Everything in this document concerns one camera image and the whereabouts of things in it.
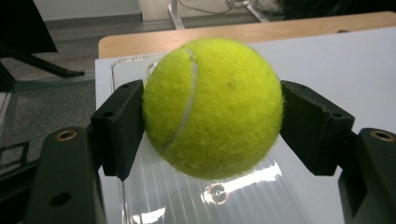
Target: wooden desk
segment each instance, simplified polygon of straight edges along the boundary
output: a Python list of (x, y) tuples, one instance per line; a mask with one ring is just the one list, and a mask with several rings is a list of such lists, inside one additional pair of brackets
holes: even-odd
[(105, 37), (99, 42), (99, 58), (166, 52), (203, 36), (228, 37), (245, 43), (254, 43), (390, 26), (396, 26), (396, 13), (394, 12), (113, 35)]

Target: black plastic bracket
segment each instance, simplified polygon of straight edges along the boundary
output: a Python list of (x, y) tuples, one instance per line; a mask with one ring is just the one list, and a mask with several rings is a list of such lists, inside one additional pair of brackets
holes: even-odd
[(143, 89), (142, 80), (120, 86), (91, 117), (93, 147), (102, 155), (105, 175), (122, 181), (131, 172), (145, 131)]
[(280, 134), (314, 175), (333, 175), (337, 148), (354, 117), (308, 87), (281, 81), (285, 114)]

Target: screw hole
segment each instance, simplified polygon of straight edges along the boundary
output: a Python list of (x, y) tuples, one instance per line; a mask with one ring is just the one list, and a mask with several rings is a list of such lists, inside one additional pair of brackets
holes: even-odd
[(73, 139), (77, 136), (78, 132), (74, 130), (67, 130), (56, 135), (56, 141), (64, 142)]
[(395, 137), (389, 133), (381, 132), (381, 131), (372, 131), (371, 136), (377, 138), (384, 142), (394, 142)]
[(53, 207), (59, 207), (69, 202), (72, 196), (68, 192), (63, 192), (52, 198), (50, 205)]
[(103, 117), (104, 118), (110, 118), (111, 116), (113, 116), (114, 114), (113, 114), (113, 112), (106, 112), (106, 113), (103, 113)]

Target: transparent plastic tray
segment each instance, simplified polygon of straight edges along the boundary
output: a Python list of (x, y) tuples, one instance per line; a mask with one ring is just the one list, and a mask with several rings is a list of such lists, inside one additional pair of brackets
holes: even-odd
[[(163, 55), (115, 61), (113, 90), (145, 80)], [(123, 223), (311, 223), (271, 152), (248, 175), (206, 181), (178, 172), (144, 135), (120, 197)]]

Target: fuzzy felt surface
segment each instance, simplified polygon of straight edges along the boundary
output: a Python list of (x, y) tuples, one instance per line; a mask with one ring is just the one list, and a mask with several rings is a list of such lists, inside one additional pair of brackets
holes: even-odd
[(281, 128), (283, 97), (274, 70), (254, 49), (202, 38), (159, 62), (143, 113), (151, 144), (172, 166), (222, 179), (265, 157)]

